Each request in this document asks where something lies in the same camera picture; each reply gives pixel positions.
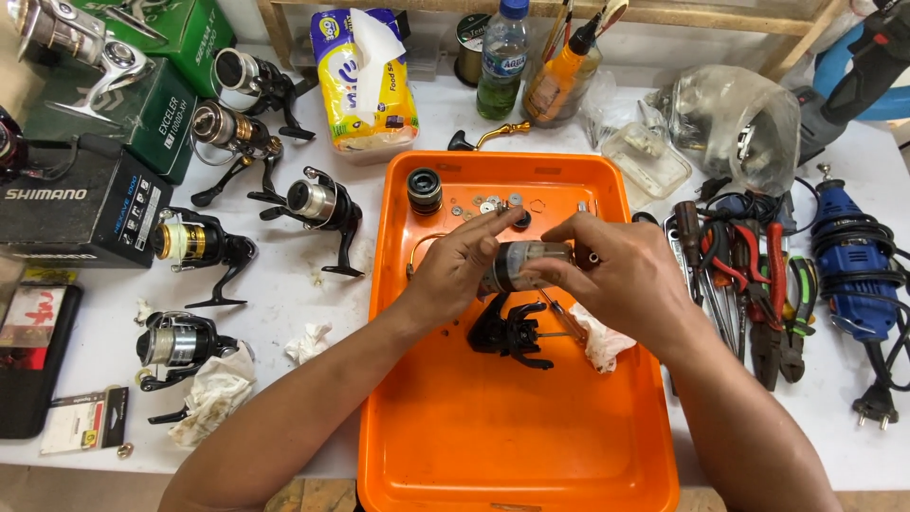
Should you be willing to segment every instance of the hand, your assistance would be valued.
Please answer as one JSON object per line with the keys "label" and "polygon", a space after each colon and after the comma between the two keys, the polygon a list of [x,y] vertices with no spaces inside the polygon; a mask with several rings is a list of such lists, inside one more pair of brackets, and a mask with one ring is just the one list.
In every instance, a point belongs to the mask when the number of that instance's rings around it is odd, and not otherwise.
{"label": "hand", "polygon": [[436,239],[396,304],[420,313],[426,329],[458,318],[477,297],[483,273],[493,264],[496,235],[521,220],[524,209],[475,217]]}
{"label": "hand", "polygon": [[563,288],[604,325],[631,336],[662,358],[664,348],[704,314],[689,298],[679,263],[662,230],[647,222],[607,223],[576,213],[541,236],[590,247],[601,263],[582,271],[565,261],[526,262],[522,274]]}

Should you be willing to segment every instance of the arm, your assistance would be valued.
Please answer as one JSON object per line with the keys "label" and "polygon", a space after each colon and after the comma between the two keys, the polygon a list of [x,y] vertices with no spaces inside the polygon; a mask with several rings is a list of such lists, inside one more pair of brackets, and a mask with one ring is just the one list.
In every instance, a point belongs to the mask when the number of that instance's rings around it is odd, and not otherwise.
{"label": "arm", "polygon": [[690,300],[659,228],[576,214],[541,238],[580,241],[601,257],[589,272],[557,260],[529,261],[522,272],[562,287],[666,364],[702,469],[731,510],[841,510],[805,434]]}
{"label": "arm", "polygon": [[434,242],[389,308],[278,379],[206,438],[158,510],[262,510],[414,343],[467,309],[498,249],[495,235],[523,214],[481,215]]}

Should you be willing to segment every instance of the plastic bottle with green liquid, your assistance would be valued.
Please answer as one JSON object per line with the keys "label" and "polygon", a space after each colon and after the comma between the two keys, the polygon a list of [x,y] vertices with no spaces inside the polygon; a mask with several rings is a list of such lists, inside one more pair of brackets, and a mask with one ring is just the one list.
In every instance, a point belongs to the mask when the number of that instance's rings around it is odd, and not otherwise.
{"label": "plastic bottle with green liquid", "polygon": [[483,37],[482,76],[477,85],[477,111],[487,119],[505,119],[515,107],[521,72],[528,59],[531,29],[529,0],[500,0],[500,11]]}

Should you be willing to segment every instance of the green daiwa box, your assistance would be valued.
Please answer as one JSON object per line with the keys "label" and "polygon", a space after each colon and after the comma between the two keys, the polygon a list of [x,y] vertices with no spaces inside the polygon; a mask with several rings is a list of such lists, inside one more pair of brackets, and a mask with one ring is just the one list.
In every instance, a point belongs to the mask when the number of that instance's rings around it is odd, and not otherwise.
{"label": "green daiwa box", "polygon": [[28,113],[23,127],[25,137],[66,141],[74,135],[94,133],[112,138],[167,183],[179,185],[193,156],[189,121],[198,97],[169,60],[151,60],[155,68],[147,76],[96,100],[96,112],[118,124],[111,126],[46,104],[85,103],[86,93],[101,77],[93,67],[68,56],[62,58]]}
{"label": "green daiwa box", "polygon": [[76,7],[104,20],[114,36],[142,50],[147,56],[166,56],[177,66],[201,97],[215,97],[212,82],[212,50],[234,46],[237,38],[216,0],[170,0],[142,9],[146,23],[167,41],[152,39],[104,13],[122,0],[87,2],[75,0]]}

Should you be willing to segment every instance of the wooden frame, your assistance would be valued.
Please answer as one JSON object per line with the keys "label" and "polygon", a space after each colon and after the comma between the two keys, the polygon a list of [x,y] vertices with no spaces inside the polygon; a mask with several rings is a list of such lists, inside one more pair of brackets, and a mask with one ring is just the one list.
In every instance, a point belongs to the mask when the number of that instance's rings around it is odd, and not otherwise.
{"label": "wooden frame", "polygon": [[[284,67],[290,67],[290,51],[294,44],[284,5],[319,5],[320,0],[257,0],[272,47]],[[336,7],[367,8],[381,6],[417,11],[455,11],[462,13],[494,13],[499,0],[334,0]],[[773,8],[708,5],[667,0],[632,0],[622,21],[656,25],[692,26],[739,30],[785,36],[762,66],[761,73],[778,81],[796,64],[812,43],[844,10],[846,0],[820,0],[813,13],[800,13],[799,2],[781,2]],[[531,0],[532,16],[556,16],[560,0]],[[602,0],[576,0],[574,15],[585,19],[597,13]]]}

